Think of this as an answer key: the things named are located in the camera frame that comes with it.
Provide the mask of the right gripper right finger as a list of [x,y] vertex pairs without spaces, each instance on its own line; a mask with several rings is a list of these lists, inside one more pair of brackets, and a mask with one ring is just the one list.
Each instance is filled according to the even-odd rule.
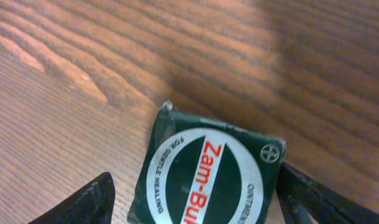
[[379,214],[322,185],[283,162],[276,192],[284,221],[291,224],[379,223]]

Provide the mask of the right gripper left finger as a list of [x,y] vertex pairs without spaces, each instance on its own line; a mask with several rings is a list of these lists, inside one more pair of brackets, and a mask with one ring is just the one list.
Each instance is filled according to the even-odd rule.
[[115,185],[103,172],[30,224],[110,224],[115,203]]

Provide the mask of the dark green round-label packet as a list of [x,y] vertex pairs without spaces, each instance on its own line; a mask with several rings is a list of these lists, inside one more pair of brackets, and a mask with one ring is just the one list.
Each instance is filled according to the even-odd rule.
[[264,223],[286,143],[165,102],[152,127],[129,223]]

